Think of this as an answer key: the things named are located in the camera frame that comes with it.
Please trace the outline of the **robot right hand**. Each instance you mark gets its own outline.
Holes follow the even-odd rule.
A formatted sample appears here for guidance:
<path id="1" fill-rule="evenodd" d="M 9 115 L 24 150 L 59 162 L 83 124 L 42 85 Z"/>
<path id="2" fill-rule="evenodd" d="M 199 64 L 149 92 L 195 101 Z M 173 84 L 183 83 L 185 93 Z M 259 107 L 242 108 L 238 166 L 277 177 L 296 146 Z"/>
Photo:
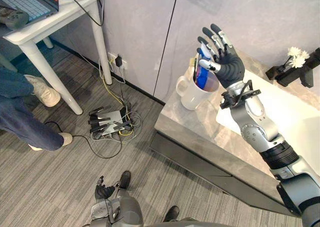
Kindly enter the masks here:
<path id="1" fill-rule="evenodd" d="M 214 23 L 210 28 L 203 27 L 202 32 L 213 42 L 218 55 L 213 60 L 199 60 L 199 65 L 212 71 L 225 89 L 242 81 L 245 66 L 226 33 Z"/>

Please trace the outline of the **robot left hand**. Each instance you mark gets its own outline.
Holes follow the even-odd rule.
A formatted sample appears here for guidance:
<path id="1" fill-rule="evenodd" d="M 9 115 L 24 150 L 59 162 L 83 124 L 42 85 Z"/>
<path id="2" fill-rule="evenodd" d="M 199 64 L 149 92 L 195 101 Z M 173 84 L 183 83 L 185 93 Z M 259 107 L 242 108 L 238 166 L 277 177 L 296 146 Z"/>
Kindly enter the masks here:
<path id="1" fill-rule="evenodd" d="M 111 197 L 116 190 L 115 186 L 105 186 L 103 184 L 104 182 L 104 176 L 100 176 L 99 179 L 97 180 L 96 186 L 95 186 L 95 191 L 94 191 L 94 197 L 96 200 L 101 200 L 101 199 L 108 199 Z"/>

